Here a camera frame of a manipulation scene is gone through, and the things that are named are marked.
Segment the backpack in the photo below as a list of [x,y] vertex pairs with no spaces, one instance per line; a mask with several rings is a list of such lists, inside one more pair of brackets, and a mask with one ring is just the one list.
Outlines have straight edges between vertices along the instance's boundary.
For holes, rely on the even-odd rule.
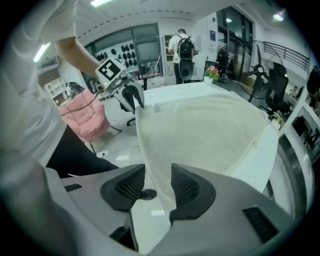
[[178,47],[176,52],[178,53],[178,55],[180,56],[180,59],[192,59],[192,50],[193,48],[195,48],[194,44],[192,43],[190,36],[187,38],[182,38],[180,35],[178,35],[178,37],[180,37],[180,41],[178,43]]

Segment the cable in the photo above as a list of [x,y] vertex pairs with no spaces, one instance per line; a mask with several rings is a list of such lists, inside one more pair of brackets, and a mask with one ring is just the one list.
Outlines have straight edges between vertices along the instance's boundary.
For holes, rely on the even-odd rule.
[[257,100],[266,100],[267,98],[258,98],[258,97],[255,97],[255,96],[253,96],[252,94],[250,94],[249,92],[247,92],[245,89],[243,89],[243,87],[241,86],[241,84],[238,82],[238,81],[236,81],[236,83],[240,86],[240,88],[246,93],[246,94],[248,94],[250,97],[252,97],[252,98],[255,98],[255,99],[257,99]]
[[94,100],[98,97],[98,95],[99,95],[100,93],[102,93],[102,91],[98,91],[98,92],[96,93],[96,95],[94,96],[93,100],[91,100],[90,103],[88,103],[87,105],[85,105],[85,106],[83,106],[83,107],[81,107],[81,108],[79,108],[79,109],[71,110],[71,111],[69,111],[68,113],[62,114],[61,116],[63,117],[63,116],[65,116],[66,114],[70,114],[70,113],[75,112],[75,111],[83,110],[84,108],[88,107],[92,102],[94,102]]

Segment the person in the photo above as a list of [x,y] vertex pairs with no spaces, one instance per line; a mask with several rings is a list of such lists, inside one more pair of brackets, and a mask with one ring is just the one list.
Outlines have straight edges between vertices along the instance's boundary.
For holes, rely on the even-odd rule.
[[294,88],[290,90],[289,95],[295,98],[297,96],[297,93],[298,93],[298,86],[295,85]]
[[[186,83],[190,83],[190,80],[183,80],[181,75],[180,75],[180,71],[179,71],[179,63],[180,63],[180,56],[178,54],[178,46],[179,46],[179,41],[183,38],[188,38],[189,36],[187,35],[186,31],[181,28],[178,30],[178,35],[174,35],[169,43],[169,47],[168,47],[168,53],[173,55],[173,64],[174,64],[174,74],[175,74],[175,79],[176,79],[176,84],[180,85],[183,82]],[[195,44],[195,41],[193,38],[190,38],[194,48],[193,48],[193,56],[198,55],[199,54],[199,49],[197,47],[197,45]]]
[[310,97],[310,107],[317,109],[317,102],[320,100],[320,70],[317,66],[313,67],[306,88]]
[[38,85],[33,58],[40,39],[55,43],[63,59],[96,76],[100,63],[76,39],[76,13],[77,0],[39,1],[7,39],[0,62],[2,151],[20,151],[61,178],[118,168],[85,146]]

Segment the white shirt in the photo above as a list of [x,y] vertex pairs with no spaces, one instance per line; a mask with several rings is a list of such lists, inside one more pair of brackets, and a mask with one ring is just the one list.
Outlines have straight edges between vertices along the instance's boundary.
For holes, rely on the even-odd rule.
[[34,57],[42,42],[75,37],[77,0],[40,1],[17,25],[0,62],[0,148],[46,166],[67,125],[38,85]]
[[[180,56],[179,56],[179,54],[177,52],[178,44],[179,44],[179,42],[180,42],[180,40],[182,38],[188,38],[188,37],[189,37],[189,35],[187,35],[187,34],[180,34],[180,35],[174,35],[171,38],[171,40],[169,42],[168,50],[173,50],[174,51],[173,63],[177,63],[177,64],[180,63]],[[191,42],[193,43],[193,46],[194,46],[193,50],[198,51],[198,47],[195,44],[195,40],[193,38],[190,38],[190,40],[191,40]]]

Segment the sleeve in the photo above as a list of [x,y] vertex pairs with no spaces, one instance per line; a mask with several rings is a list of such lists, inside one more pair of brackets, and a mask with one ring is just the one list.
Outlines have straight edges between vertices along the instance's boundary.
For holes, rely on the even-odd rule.
[[176,42],[176,37],[173,36],[169,42],[169,47],[168,47],[168,50],[173,50],[175,48],[175,42]]
[[76,36],[77,3],[78,0],[64,0],[52,14],[41,31],[44,44]]

